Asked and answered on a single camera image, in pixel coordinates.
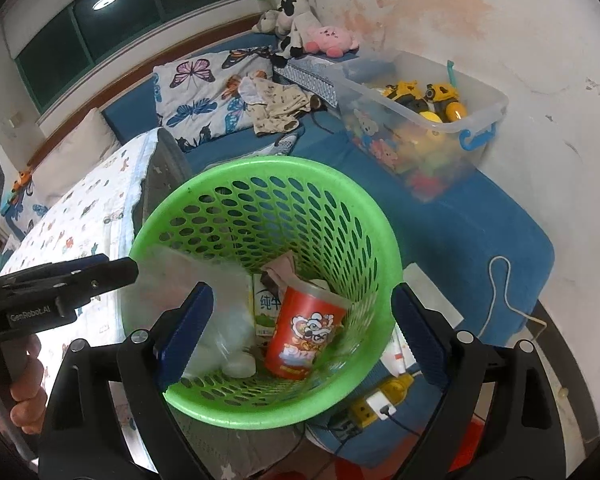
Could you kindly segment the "person's left hand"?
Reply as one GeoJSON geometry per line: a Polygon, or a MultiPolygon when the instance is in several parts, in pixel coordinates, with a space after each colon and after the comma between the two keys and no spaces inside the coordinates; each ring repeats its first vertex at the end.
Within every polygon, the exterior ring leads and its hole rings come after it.
{"type": "Polygon", "coordinates": [[[31,335],[26,343],[26,367],[9,389],[16,402],[10,410],[10,420],[30,436],[41,433],[46,413],[47,396],[42,387],[44,366],[38,358],[41,348],[38,336],[31,335]]]}

